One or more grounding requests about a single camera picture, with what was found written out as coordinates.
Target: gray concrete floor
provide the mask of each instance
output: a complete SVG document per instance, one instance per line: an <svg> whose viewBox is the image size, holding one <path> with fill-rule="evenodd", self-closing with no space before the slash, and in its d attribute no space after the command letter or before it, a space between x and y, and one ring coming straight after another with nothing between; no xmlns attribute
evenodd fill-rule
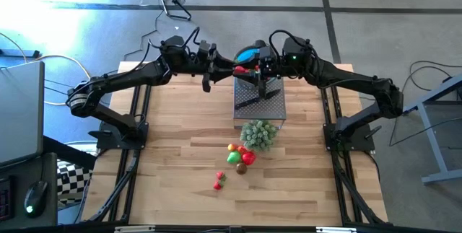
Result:
<svg viewBox="0 0 462 233"><path fill-rule="evenodd" d="M118 67L123 55L171 35L186 36L195 26L199 37L217 44L223 56L233 57L240 48L257 39L267 40L275 29L286 29L310 38L320 56L332 61L326 19L322 12L239 12L194 11L193 21L181 22L162 15L159 32L141 41L154 29L158 11L50 9L39 1L72 1L106 4L157 4L158 0L0 0L0 31L23 48L44 54L62 53L79 59L91 75L101 75ZM206 6L323 6L322 0L186 0L187 5ZM461 0L330 0L336 7L369 8L462 8ZM391 77L402 87L408 66L418 60L462 64L462 14L333 14L336 39L342 63L353 63L355 71L367 75ZM281 46L284 36L276 37ZM13 48L0 38L0 48ZM137 61L142 53L131 55ZM0 66L12 66L21 60L0 58ZM66 84L85 79L77 66L64 59L46 60L46 78ZM460 69L445 69L450 74ZM422 71L416 80L422 86L436 87L444 74ZM47 83L65 92L67 88ZM406 86L405 102L425 92ZM63 95L46 92L47 100L62 101ZM366 106L370 102L363 100ZM388 147L393 122L378 120L383 129L374 135L376 159L389 220L400 226L461 231L462 180L423 186L421 176L437 172L425 134ZM45 135L59 141L92 140L87 132L98 128L92 118L75 118L66 107L45 106ZM422 129L418 114L399 118L396 139ZM459 135L447 136L457 147ZM460 167L462 151L443 149L448 166Z"/></svg>

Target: black keyboard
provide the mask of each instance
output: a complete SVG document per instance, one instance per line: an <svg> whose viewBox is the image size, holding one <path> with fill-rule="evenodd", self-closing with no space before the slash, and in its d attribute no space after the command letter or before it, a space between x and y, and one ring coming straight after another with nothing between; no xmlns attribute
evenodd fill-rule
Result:
<svg viewBox="0 0 462 233"><path fill-rule="evenodd" d="M12 178L0 178L0 221L13 217Z"/></svg>

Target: wooden table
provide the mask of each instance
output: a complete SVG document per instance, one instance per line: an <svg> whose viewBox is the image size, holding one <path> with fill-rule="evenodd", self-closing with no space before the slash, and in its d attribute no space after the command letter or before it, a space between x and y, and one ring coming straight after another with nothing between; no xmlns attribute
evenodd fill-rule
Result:
<svg viewBox="0 0 462 233"><path fill-rule="evenodd" d="M119 71L135 64L121 62ZM350 64L337 67L352 71ZM232 122L232 78L213 85L210 93L202 91L201 79L174 76L168 85L152 88L149 138L141 152L130 224L340 225L334 171L324 150L320 90L304 79L284 80L287 121L271 151L258 154L248 172L238 175L226 162L227 145L238 143L240 134ZM110 107L128 113L132 94L133 89L114 93ZM339 96L344 115L362 109L356 92L339 88ZM98 158L83 219L112 191L120 154L110 150ZM359 192L386 221L375 165L364 153L351 155ZM220 191L212 187L218 171L228 176ZM125 192L121 196L119 215ZM353 218L348 194L346 201Z"/></svg>

